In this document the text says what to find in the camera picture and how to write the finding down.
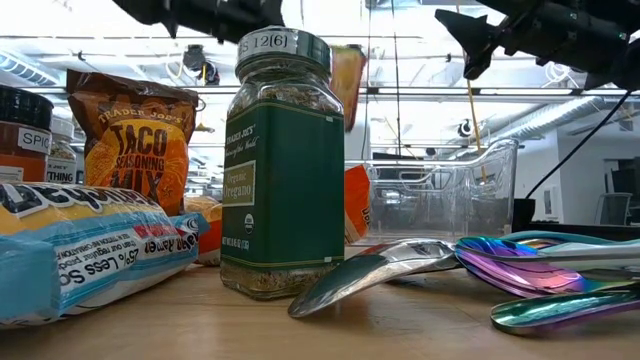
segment silver spoon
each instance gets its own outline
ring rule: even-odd
[[[453,244],[445,241],[416,238],[377,245],[347,259],[298,295],[288,312],[304,317],[395,278],[457,267]]]
[[[596,291],[500,304],[491,309],[491,321],[507,334],[530,336],[635,309],[640,309],[639,291]]]

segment iridescent spoon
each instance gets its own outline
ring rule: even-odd
[[[529,256],[536,249],[521,244],[492,241],[482,237],[464,238],[456,245],[458,260],[478,278],[511,294],[538,297],[554,294],[586,293],[633,284],[634,281],[596,281],[573,270],[546,263],[495,261],[483,255],[513,258]]]
[[[640,309],[638,291],[599,291],[508,302],[491,309],[496,329],[511,335],[540,335],[596,317]]]
[[[543,249],[522,243],[488,237],[461,239],[457,249],[507,264],[547,264],[571,269],[590,279],[607,281],[637,281],[640,273],[640,241],[601,245],[565,242]]]
[[[291,317],[303,317],[372,286],[416,273],[460,267],[453,244],[434,239],[405,239],[371,247],[347,259],[298,295]]]
[[[536,249],[565,243],[580,243],[591,245],[605,245],[615,243],[615,241],[605,240],[593,236],[560,233],[555,231],[519,231],[502,236],[500,237],[500,240],[513,241]]]

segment glass jar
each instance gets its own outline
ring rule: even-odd
[[[59,184],[76,183],[76,152],[71,148],[73,123],[60,118],[51,121],[51,153],[47,160],[47,181]]]
[[[45,181],[53,104],[0,85],[0,179]]]
[[[330,75],[330,48],[310,33],[267,27],[238,44],[220,274],[253,298],[296,295],[344,259],[344,119]]]

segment sticker label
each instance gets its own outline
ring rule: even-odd
[[[58,184],[76,183],[76,162],[73,160],[49,158],[47,161],[47,181]]]
[[[253,206],[256,188],[255,160],[225,169],[223,183],[223,207]]]
[[[339,114],[276,100],[228,119],[222,259],[256,271],[340,262],[343,140]]]
[[[15,166],[0,166],[0,179],[22,181],[24,169]]]
[[[238,62],[266,52],[296,53],[296,34],[282,30],[260,31],[247,35],[238,44]]]
[[[21,127],[18,130],[18,146],[47,154],[51,152],[51,134]]]

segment plastic bin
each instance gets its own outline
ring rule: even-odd
[[[517,150],[501,140],[473,161],[346,161],[365,164],[371,180],[369,233],[356,244],[509,233]]]

